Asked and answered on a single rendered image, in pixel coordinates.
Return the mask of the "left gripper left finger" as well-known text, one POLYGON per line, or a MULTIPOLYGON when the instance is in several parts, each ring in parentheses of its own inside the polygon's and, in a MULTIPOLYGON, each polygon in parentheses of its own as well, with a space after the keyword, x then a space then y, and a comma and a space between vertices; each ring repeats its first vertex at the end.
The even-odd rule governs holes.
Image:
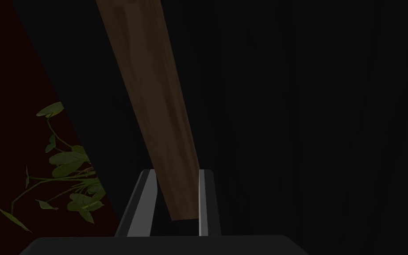
POLYGON ((133 189, 115 237, 150 236, 157 195, 155 170, 143 170, 133 189))

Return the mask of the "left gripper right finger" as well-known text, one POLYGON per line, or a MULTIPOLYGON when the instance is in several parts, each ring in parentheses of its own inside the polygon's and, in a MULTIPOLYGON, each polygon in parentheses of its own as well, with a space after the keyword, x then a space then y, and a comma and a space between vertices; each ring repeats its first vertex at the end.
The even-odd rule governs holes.
POLYGON ((221 236, 214 173, 199 170, 199 235, 221 236))

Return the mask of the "brown wooden bar handle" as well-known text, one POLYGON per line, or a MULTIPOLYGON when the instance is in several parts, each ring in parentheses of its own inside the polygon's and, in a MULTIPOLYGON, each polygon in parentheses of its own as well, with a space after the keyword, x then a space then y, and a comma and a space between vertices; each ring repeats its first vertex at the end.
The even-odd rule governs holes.
POLYGON ((199 164, 160 0, 96 0, 172 220, 199 215, 199 164))

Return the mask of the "green leafy plant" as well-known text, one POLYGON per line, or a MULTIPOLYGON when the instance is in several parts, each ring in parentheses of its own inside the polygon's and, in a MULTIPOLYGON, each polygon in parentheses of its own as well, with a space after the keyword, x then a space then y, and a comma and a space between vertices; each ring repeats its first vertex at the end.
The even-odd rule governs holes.
POLYGON ((84 147, 79 145, 72 146, 59 138, 50 123, 52 117, 58 115, 63 110, 64 107, 59 101, 43 108, 36 114, 37 117, 43 116, 46 118, 46 123, 51 131, 49 143, 45 148, 45 152, 49 153, 53 150, 58 151, 49 158, 49 164, 55 167, 52 171, 52 176, 50 178, 33 177, 29 174, 28 170, 26 170, 25 190, 11 202, 10 212, 5 212, 0 209, 0 212, 7 219, 20 226, 25 231, 28 231, 27 226, 14 216, 15 203, 24 194, 27 194, 40 184, 48 182, 74 182, 74 185, 69 189, 57 194, 47 201, 37 200, 39 207, 43 210, 57 211, 58 208, 50 205, 50 202, 60 196, 68 194, 70 201, 66 206, 67 210, 77 212, 86 222, 93 224, 94 219, 92 212, 104 206, 101 200, 106 195, 105 189, 97 177, 96 171, 94 170, 84 147))

